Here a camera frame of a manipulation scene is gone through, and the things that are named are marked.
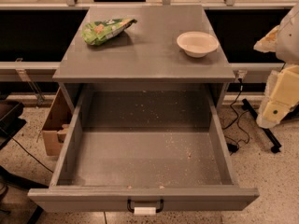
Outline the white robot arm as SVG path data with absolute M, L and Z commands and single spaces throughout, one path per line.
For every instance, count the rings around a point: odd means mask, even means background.
M 253 48 L 263 53 L 274 52 L 286 64 L 268 77 L 256 119 L 260 127 L 273 128 L 299 104 L 299 4 Z

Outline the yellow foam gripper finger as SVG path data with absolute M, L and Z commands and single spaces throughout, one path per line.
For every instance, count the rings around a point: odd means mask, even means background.
M 267 53 L 275 52 L 277 47 L 278 25 L 255 43 L 254 50 Z
M 266 82 L 256 122 L 262 128 L 273 128 L 298 104 L 299 66 L 289 65 L 281 72 L 272 71 Z

